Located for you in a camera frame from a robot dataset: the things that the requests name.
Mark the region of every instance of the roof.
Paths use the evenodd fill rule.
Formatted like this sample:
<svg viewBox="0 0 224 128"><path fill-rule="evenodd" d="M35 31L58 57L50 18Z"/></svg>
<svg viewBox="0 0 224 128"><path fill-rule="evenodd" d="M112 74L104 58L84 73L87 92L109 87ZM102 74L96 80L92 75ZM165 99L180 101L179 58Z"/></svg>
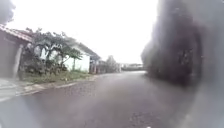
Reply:
<svg viewBox="0 0 224 128"><path fill-rule="evenodd" d="M4 25L0 24L0 31L3 31L5 33L8 33L12 36L15 36L17 38L20 38L22 40L25 40L25 41L28 41L28 42L33 42L33 39L25 34L22 34L21 32L19 31L16 31L16 30L12 30L12 29L9 29L9 28L6 28Z"/></svg>
<svg viewBox="0 0 224 128"><path fill-rule="evenodd" d="M82 43L77 43L73 38L70 38L70 42L68 43L70 47L76 46L78 48L80 48L81 50L83 50L84 52L88 53L92 59L100 59L100 56L95 53L93 50L91 50L90 48L88 48L86 45L82 44Z"/></svg>
<svg viewBox="0 0 224 128"><path fill-rule="evenodd" d="M90 48L88 48L87 46L85 46L84 44L80 43L79 44L80 48L82 48L86 53L90 54L93 59L100 59L100 56L98 54L96 54L94 51L92 51Z"/></svg>

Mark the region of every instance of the vegetation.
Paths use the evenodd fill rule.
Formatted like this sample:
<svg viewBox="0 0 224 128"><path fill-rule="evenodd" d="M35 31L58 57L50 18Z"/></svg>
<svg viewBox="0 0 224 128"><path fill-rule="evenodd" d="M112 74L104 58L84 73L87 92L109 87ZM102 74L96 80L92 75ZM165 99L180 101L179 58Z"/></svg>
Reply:
<svg viewBox="0 0 224 128"><path fill-rule="evenodd" d="M200 78L201 40L198 26L180 1L162 1L153 43L142 54L151 76L175 83Z"/></svg>
<svg viewBox="0 0 224 128"><path fill-rule="evenodd" d="M35 84L44 84L44 83L53 83L53 82L67 82L72 81L76 79L83 79L87 78L91 75L84 73L84 72L61 72L58 75L36 75L36 74L26 74L26 77L24 77L24 81L32 82Z"/></svg>
<svg viewBox="0 0 224 128"><path fill-rule="evenodd" d="M15 6L11 0L0 0L0 24L6 24L13 18Z"/></svg>
<svg viewBox="0 0 224 128"><path fill-rule="evenodd" d="M26 79L24 77L27 77L27 74L32 74L31 76L40 76L35 78L37 81L55 81L54 79L62 74L68 74L65 73L67 68L64 63L69 58L81 59L81 53L68 45L71 40L64 33L43 33L41 29L36 32L27 30L26 34L29 34L34 42L23 49L19 67L21 79Z"/></svg>
<svg viewBox="0 0 224 128"><path fill-rule="evenodd" d="M106 61L106 72L113 73L117 72L117 62L114 60L113 56L109 56Z"/></svg>

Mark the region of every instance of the white house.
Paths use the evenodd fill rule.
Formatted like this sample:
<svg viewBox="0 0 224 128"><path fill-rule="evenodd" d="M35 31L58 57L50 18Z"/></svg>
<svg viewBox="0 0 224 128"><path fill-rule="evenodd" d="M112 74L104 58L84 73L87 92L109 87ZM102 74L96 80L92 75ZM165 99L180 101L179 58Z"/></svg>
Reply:
<svg viewBox="0 0 224 128"><path fill-rule="evenodd" d="M73 58L69 58L67 61L65 61L65 66L69 71L75 69L75 70L80 70L84 72L89 72L90 68L90 63L91 61L96 61L99 60L100 57L93 52L91 49L89 49L87 46L85 46L82 43L77 43L73 41L72 43L69 44L70 47L75 48L76 50L79 50L82 54L81 60L74 60ZM46 59L46 54L45 50L42 51L41 53L41 58ZM57 53L54 52L52 53L51 58L54 58Z"/></svg>

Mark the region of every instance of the tree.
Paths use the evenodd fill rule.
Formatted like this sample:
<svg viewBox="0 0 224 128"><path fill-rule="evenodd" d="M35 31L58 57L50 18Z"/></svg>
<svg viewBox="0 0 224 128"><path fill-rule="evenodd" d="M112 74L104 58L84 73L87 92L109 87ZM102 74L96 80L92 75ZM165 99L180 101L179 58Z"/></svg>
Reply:
<svg viewBox="0 0 224 128"><path fill-rule="evenodd" d="M110 73L116 72L116 70L117 70L117 63L116 63L116 61L115 61L113 56L110 55L108 57L108 59L106 61L106 67L107 67L106 68L106 72L110 72Z"/></svg>
<svg viewBox="0 0 224 128"><path fill-rule="evenodd" d="M11 0L0 0L0 24L12 21L14 9Z"/></svg>
<svg viewBox="0 0 224 128"><path fill-rule="evenodd" d="M43 33L42 29L34 32L29 28L27 28L27 31L28 33L26 34L31 36L34 42L23 51L22 58L24 59L20 64L21 69L24 69L22 71L32 68L32 70L35 70L35 73L50 72L50 74L54 73L56 75L59 71L67 70L64 62L69 58L81 59L81 53L67 44L69 40L64 33ZM40 58L43 50L45 50L45 59Z"/></svg>
<svg viewBox="0 0 224 128"><path fill-rule="evenodd" d="M153 44L142 54L144 66L159 79L187 84L201 68L198 26L178 0L161 0L158 17Z"/></svg>

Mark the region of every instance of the asphalt road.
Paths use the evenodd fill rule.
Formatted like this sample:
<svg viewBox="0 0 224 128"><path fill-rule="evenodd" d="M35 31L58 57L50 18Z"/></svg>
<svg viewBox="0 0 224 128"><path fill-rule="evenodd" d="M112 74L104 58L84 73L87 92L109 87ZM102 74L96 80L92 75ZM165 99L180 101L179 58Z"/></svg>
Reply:
<svg viewBox="0 0 224 128"><path fill-rule="evenodd" d="M144 72L108 74L0 103L3 128L179 128L193 89L148 79Z"/></svg>

